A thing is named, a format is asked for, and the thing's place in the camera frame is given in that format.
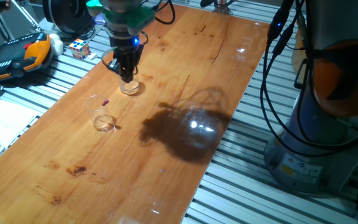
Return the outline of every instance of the glass cup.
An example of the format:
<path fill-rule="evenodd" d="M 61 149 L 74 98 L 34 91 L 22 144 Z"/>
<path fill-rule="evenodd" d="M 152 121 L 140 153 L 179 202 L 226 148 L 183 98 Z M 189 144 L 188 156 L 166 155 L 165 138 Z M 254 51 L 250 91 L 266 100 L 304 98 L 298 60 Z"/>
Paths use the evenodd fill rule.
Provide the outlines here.
<path fill-rule="evenodd" d="M 109 131 L 114 127 L 114 118 L 110 115 L 106 102 L 107 98 L 99 95 L 91 96 L 85 101 L 85 110 L 98 131 Z"/>
<path fill-rule="evenodd" d="M 121 91 L 127 95 L 133 95 L 137 93 L 140 89 L 139 76 L 134 75 L 134 79 L 130 83 L 126 83 L 123 80 L 119 80 L 119 88 Z"/>

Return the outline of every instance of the wooden table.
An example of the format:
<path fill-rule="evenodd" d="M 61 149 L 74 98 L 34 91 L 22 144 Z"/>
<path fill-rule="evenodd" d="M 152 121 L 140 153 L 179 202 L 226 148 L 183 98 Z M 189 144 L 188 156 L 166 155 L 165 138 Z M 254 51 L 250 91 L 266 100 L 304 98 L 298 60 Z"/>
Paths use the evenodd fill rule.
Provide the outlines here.
<path fill-rule="evenodd" d="M 175 6 L 123 95 L 97 64 L 0 157 L 0 223 L 179 223 L 262 56 L 267 24 Z M 166 7 L 157 14 L 169 21 Z M 121 127 L 84 110 L 109 98 Z"/>

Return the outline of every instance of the black cable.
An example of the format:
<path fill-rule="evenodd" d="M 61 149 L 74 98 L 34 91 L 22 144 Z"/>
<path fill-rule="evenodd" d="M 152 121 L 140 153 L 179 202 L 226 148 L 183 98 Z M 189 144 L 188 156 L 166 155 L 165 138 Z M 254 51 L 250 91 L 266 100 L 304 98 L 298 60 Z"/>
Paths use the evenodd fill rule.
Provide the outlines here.
<path fill-rule="evenodd" d="M 324 156 L 330 156 L 333 155 L 335 153 L 337 153 L 337 151 L 333 151 L 333 152 L 327 152 L 327 153 L 323 153 L 323 154 L 306 154 L 306 153 L 302 153 L 302 152 L 297 152 L 295 150 L 293 150 L 291 147 L 289 147 L 288 145 L 286 145 L 283 140 L 281 139 L 280 136 L 278 136 L 278 134 L 274 131 L 272 125 L 270 124 L 269 118 L 267 117 L 266 114 L 266 109 L 265 109 L 265 105 L 264 105 L 264 98 L 263 98 L 263 94 L 264 94 L 264 90 L 263 87 L 266 86 L 266 78 L 267 78 L 267 74 L 269 74 L 270 68 L 273 64 L 274 60 L 271 60 L 269 63 L 269 66 L 267 67 L 267 56 L 269 53 L 269 46 L 270 44 L 268 44 L 266 51 L 265 51 L 265 58 L 264 58 L 264 66 L 263 66 L 263 80 L 262 80 L 262 86 L 260 88 L 260 107 L 262 108 L 262 113 L 264 115 L 264 118 L 266 120 L 267 126 L 269 128 L 269 130 L 272 132 L 272 134 L 274 135 L 274 137 L 279 141 L 279 143 L 284 146 L 286 149 L 288 149 L 290 152 L 294 153 L 294 154 L 298 154 L 300 156 L 305 156 L 305 157 L 324 157 Z"/>
<path fill-rule="evenodd" d="M 299 48 L 299 49 L 296 49 L 296 48 L 293 48 L 293 47 L 288 46 L 288 44 L 286 44 L 286 46 L 287 46 L 289 49 L 291 49 L 291 50 L 305 50 L 304 47 L 301 47 L 301 48 Z"/>
<path fill-rule="evenodd" d="M 165 8 L 165 7 L 169 4 L 169 1 L 171 1 L 171 0 L 168 0 L 162 7 L 158 7 L 158 8 L 155 10 L 155 12 L 161 11 L 163 8 Z"/>
<path fill-rule="evenodd" d="M 273 57 L 272 57 L 272 60 L 274 61 L 275 57 L 277 55 L 279 55 L 283 49 L 283 45 L 286 44 L 286 42 L 282 41 L 283 38 L 287 38 L 289 39 L 290 36 L 289 35 L 289 32 L 288 29 L 290 28 L 293 28 L 293 25 L 294 23 L 296 22 L 296 18 L 297 16 L 295 16 L 294 20 L 292 21 L 292 24 L 290 25 L 290 27 L 288 27 L 284 33 L 283 33 L 283 36 L 280 38 L 280 40 L 278 41 L 276 47 L 274 48 L 273 50 Z M 261 91 L 264 91 L 265 93 L 265 97 L 266 97 L 266 101 L 269 105 L 269 108 L 271 109 L 274 117 L 277 119 L 277 121 L 280 123 L 280 125 L 283 127 L 283 129 L 288 133 L 290 134 L 293 138 L 295 138 L 297 141 L 307 145 L 307 146 L 311 146 L 311 147 L 317 147 L 317 148 L 320 148 L 320 149 L 325 149 L 325 150 L 339 150 L 339 151 L 342 151 L 342 150 L 346 150 L 349 146 L 352 146 L 354 144 L 357 144 L 358 143 L 358 136 L 356 136 L 354 139 L 351 139 L 350 141 L 348 142 L 345 142 L 345 143 L 342 143 L 342 144 L 316 144 L 316 143 L 313 143 L 313 142 L 309 142 L 309 141 L 305 141 L 304 139 L 302 138 L 299 138 L 297 135 L 295 135 L 293 132 L 291 132 L 289 130 L 289 128 L 287 128 L 287 126 L 282 122 L 282 120 L 278 117 L 277 113 L 275 112 L 274 110 L 274 107 L 272 105 L 272 102 L 270 101 L 270 98 L 269 98 L 269 93 L 267 92 L 267 89 L 266 89 L 266 83 L 265 82 L 262 82 L 262 86 L 261 86 Z"/>
<path fill-rule="evenodd" d="M 165 22 L 165 21 L 162 21 L 161 19 L 157 18 L 157 16 L 155 17 L 155 20 L 158 22 L 161 22 L 162 24 L 170 25 L 175 22 L 176 15 L 175 15 L 175 8 L 173 7 L 173 4 L 172 4 L 172 0 L 168 0 L 167 2 L 169 2 L 169 6 L 171 7 L 171 10 L 172 10 L 172 20 L 170 22 Z"/>
<path fill-rule="evenodd" d="M 302 135 L 302 137 L 304 137 L 307 141 L 309 142 L 313 142 L 308 135 L 306 134 L 305 130 L 303 129 L 302 126 L 302 122 L 301 122 L 301 109 L 302 109 L 302 101 L 303 101 L 303 96 L 305 94 L 306 91 L 306 82 L 308 81 L 308 74 L 310 72 L 310 62 L 307 60 L 306 61 L 306 69 L 305 69 L 305 74 L 303 76 L 303 81 L 302 81 L 302 86 L 303 88 L 301 89 L 301 92 L 299 94 L 299 101 L 298 101 L 298 105 L 296 107 L 296 122 L 298 123 L 298 127 L 299 127 L 299 132 Z"/>

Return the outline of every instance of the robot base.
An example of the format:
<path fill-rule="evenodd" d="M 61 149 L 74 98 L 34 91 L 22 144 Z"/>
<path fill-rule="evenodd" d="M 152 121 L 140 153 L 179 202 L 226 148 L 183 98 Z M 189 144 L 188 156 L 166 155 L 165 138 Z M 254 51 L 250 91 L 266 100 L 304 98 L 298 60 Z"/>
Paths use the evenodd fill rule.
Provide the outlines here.
<path fill-rule="evenodd" d="M 289 130 L 304 139 L 299 132 L 297 107 L 287 123 Z M 340 144 L 352 139 L 358 133 L 323 113 L 305 91 L 302 102 L 301 123 L 306 135 L 320 144 Z M 347 182 L 358 165 L 358 144 L 345 151 L 324 157 L 305 157 L 300 154 L 318 155 L 331 150 L 307 146 L 282 131 L 282 141 L 296 153 L 290 152 L 275 138 L 265 148 L 265 164 L 273 178 L 291 190 L 314 194 L 337 192 Z"/>

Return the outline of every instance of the orange and black device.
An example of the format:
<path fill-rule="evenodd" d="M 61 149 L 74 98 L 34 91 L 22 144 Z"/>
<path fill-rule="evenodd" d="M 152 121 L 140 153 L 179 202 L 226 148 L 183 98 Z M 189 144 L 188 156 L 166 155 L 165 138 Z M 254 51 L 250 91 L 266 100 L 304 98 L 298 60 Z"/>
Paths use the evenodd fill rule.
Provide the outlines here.
<path fill-rule="evenodd" d="M 6 42 L 0 46 L 0 81 L 46 68 L 51 59 L 50 38 L 43 32 Z"/>

